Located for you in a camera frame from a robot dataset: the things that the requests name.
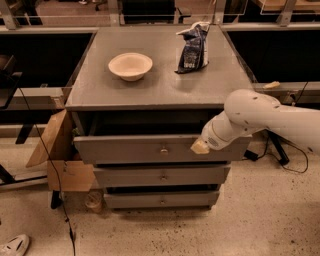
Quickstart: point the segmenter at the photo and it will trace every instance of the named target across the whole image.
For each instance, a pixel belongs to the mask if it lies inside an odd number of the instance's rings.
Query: open drawer
[[[74,143],[87,164],[237,161],[242,159],[251,136],[205,155],[190,149],[197,138],[195,134],[80,136]]]

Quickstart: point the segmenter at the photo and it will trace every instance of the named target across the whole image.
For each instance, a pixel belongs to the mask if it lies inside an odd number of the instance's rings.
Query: drawer
[[[156,188],[156,192],[154,190],[148,192],[148,189],[141,190],[140,188],[131,188],[131,191],[114,190],[111,193],[105,193],[104,199],[107,206],[113,209],[186,206],[209,206],[211,208],[219,197],[219,190],[215,185],[183,186],[178,188],[181,191],[170,191],[170,187],[153,188]]]
[[[223,184],[230,164],[179,164],[95,168],[101,187]]]
[[[87,164],[212,162],[241,160],[251,136],[205,155],[190,149],[197,138],[195,134],[80,136],[74,143]]]

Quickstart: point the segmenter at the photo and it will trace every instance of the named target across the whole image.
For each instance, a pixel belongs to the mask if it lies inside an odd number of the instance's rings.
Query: black cable
[[[279,160],[274,154],[272,154],[272,153],[267,153],[267,151],[268,151],[268,146],[269,146],[269,139],[270,139],[270,137],[268,136],[267,141],[266,141],[266,145],[265,145],[265,148],[264,148],[264,152],[263,152],[263,154],[262,154],[261,156],[258,156],[257,160],[263,158],[263,157],[266,156],[266,155],[271,155],[271,156],[273,156],[275,159],[277,159],[277,161],[280,163],[280,160]],[[304,155],[305,158],[306,158],[306,167],[305,167],[305,169],[304,169],[303,171],[297,171],[297,170],[293,170],[293,169],[291,169],[291,168],[285,167],[283,164],[280,163],[281,167],[282,167],[284,170],[289,171],[289,172],[294,172],[294,173],[298,173],[298,174],[303,174],[303,173],[305,173],[305,172],[308,170],[308,168],[309,168],[309,159],[308,159],[307,154],[306,154],[302,149],[294,146],[293,144],[291,144],[291,143],[289,143],[289,142],[287,142],[287,141],[285,141],[285,140],[282,140],[282,141],[285,142],[287,145],[289,145],[289,146],[291,146],[291,147],[293,147],[293,148],[295,148],[295,149],[297,149],[297,150],[299,150],[300,152],[303,153],[303,155]]]
[[[24,99],[24,101],[25,101],[25,103],[26,103],[26,105],[27,105],[28,110],[31,111],[31,108],[30,108],[30,105],[29,105],[29,103],[28,103],[28,101],[27,101],[27,98],[25,97],[25,95],[24,95],[23,91],[21,90],[21,88],[20,88],[20,87],[18,87],[18,88],[19,88],[19,90],[20,90],[20,92],[21,92],[21,94],[22,94],[22,97],[23,97],[23,99]],[[38,133],[38,135],[39,135],[39,137],[40,137],[40,140],[41,140],[41,142],[42,142],[42,145],[43,145],[43,147],[44,147],[44,149],[45,149],[45,151],[46,151],[46,153],[47,153],[47,155],[48,155],[48,159],[49,159],[51,165],[53,166],[53,169],[54,169],[55,172],[56,172],[56,175],[57,175],[57,178],[58,178],[58,184],[59,184],[59,195],[60,195],[60,198],[62,198],[62,186],[61,186],[61,180],[60,180],[60,176],[59,176],[58,170],[57,170],[57,168],[55,167],[55,165],[53,164],[53,161],[52,161],[52,159],[51,159],[50,153],[49,153],[49,151],[48,151],[48,149],[47,149],[47,147],[46,147],[46,145],[45,145],[45,143],[44,143],[44,141],[43,141],[43,139],[42,139],[42,137],[41,137],[41,133],[40,133],[40,130],[39,130],[37,124],[35,123],[34,126],[36,127],[36,130],[37,130],[37,133]],[[75,239],[74,239],[73,230],[72,230],[72,227],[71,227],[71,224],[70,224],[70,218],[69,218],[68,213],[67,213],[67,210],[66,210],[66,208],[65,208],[64,201],[61,200],[61,202],[62,202],[61,205],[62,205],[64,214],[65,214],[65,217],[66,217],[65,222],[67,222],[68,225],[69,225],[69,235],[70,235],[70,239],[71,239],[71,242],[72,242],[73,255],[75,256],[75,255],[76,255],[76,248],[75,248],[75,241],[74,241]]]
[[[306,89],[306,87],[307,87],[308,83],[309,83],[309,82],[306,82],[306,84],[305,84],[305,85],[304,85],[304,87],[302,88],[302,91],[301,91],[301,93],[300,93],[300,95],[299,95],[298,99],[294,101],[294,105],[296,105],[296,104],[298,103],[298,101],[300,100],[300,98],[301,98],[301,96],[302,96],[302,94],[303,94],[304,90]]]

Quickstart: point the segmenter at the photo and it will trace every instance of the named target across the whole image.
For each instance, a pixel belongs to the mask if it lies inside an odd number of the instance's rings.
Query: white shoe
[[[29,237],[19,235],[6,244],[0,245],[0,256],[23,256],[29,246]]]

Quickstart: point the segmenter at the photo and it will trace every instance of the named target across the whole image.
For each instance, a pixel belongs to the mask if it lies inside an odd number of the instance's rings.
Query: ceramic bowl
[[[126,81],[141,79],[152,67],[152,60],[140,53],[124,53],[109,62],[110,71]]]

